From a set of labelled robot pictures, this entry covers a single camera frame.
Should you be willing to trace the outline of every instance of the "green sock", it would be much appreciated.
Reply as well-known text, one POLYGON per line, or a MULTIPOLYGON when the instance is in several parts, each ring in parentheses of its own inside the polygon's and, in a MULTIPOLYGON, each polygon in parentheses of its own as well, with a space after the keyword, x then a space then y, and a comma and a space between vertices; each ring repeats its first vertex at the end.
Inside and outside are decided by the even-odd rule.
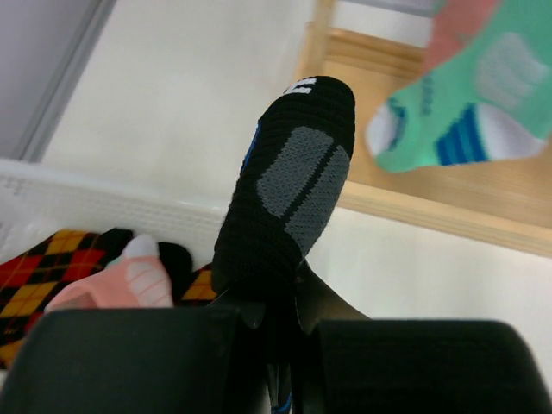
POLYGON ((552 0, 503 0, 471 45, 398 91, 367 128, 390 172, 528 157, 552 130, 552 0))

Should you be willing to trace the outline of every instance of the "gray patch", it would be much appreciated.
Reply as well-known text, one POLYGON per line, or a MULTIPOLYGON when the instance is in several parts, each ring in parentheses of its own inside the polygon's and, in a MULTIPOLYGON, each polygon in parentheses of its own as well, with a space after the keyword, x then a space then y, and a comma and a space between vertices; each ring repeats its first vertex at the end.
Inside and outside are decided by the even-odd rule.
POLYGON ((349 157, 339 146, 332 154, 304 202, 285 225, 285 232, 298 244, 306 256, 328 224, 337 199, 347 179, 349 157))
POLYGON ((301 193, 328 152, 333 139, 322 131, 295 128, 274 163, 257 182, 257 194, 267 211, 281 218, 301 193))

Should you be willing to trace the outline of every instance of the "white logo on sock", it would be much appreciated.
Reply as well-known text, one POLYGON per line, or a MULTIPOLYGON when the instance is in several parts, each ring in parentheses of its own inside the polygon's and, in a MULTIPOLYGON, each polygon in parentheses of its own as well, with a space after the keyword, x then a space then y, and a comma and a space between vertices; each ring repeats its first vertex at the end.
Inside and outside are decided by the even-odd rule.
POLYGON ((303 85, 313 85, 317 82, 316 78, 306 78, 298 80, 296 83, 291 85, 289 88, 287 88, 284 92, 284 95, 287 95, 289 93, 311 93, 312 88, 303 88, 300 86, 303 85))
POLYGON ((475 86, 479 94, 506 110, 516 109, 549 75, 518 33, 505 33, 481 58, 475 86))

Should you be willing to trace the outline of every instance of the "wooden frame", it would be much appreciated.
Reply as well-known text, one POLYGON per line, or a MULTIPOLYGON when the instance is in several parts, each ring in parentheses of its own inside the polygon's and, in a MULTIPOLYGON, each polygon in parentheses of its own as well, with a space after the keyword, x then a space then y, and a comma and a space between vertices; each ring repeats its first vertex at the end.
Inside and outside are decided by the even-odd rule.
POLYGON ((357 133, 341 207, 552 257, 552 150, 535 159, 390 174, 364 129, 377 106, 421 75, 423 49, 331 28, 336 0, 318 0, 296 78, 330 75, 357 100, 357 133))

